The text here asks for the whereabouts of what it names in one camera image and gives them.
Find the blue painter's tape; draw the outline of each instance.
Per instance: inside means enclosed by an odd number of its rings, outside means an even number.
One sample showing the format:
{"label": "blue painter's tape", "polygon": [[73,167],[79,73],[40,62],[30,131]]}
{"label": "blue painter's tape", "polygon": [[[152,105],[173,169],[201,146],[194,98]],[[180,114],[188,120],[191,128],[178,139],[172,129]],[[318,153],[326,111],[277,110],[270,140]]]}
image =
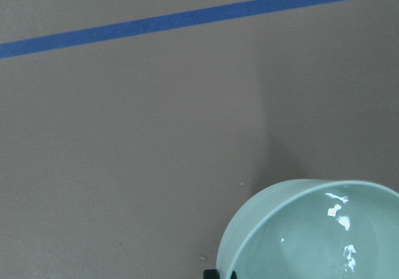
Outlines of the blue painter's tape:
{"label": "blue painter's tape", "polygon": [[346,0],[253,0],[0,44],[0,59]]}

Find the bowl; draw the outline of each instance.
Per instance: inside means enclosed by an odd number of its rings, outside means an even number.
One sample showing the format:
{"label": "bowl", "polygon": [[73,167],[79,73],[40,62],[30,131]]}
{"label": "bowl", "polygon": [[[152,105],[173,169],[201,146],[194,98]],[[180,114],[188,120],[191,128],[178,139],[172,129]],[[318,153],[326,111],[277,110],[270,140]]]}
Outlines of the bowl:
{"label": "bowl", "polygon": [[220,279],[399,278],[399,194],[360,180],[288,180],[250,198],[222,237]]}

